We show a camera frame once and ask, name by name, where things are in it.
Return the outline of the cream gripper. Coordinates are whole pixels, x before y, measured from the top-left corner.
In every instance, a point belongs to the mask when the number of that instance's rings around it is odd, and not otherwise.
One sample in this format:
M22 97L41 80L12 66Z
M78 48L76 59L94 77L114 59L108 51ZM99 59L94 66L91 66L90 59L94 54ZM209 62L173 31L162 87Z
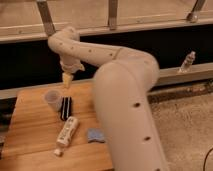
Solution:
M69 88L73 80L73 75L78 70L84 71L85 68L79 59L70 56L61 56L60 64L62 70L66 73L62 74L62 81L65 88Z

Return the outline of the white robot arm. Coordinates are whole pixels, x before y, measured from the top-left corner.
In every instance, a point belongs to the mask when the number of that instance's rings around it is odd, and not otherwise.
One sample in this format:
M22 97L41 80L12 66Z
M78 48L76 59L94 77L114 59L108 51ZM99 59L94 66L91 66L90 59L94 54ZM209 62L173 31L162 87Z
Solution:
M170 171L147 99L157 83L159 65L143 51L85 43L72 27L48 38L67 74L84 62L98 68L93 103L115 171Z

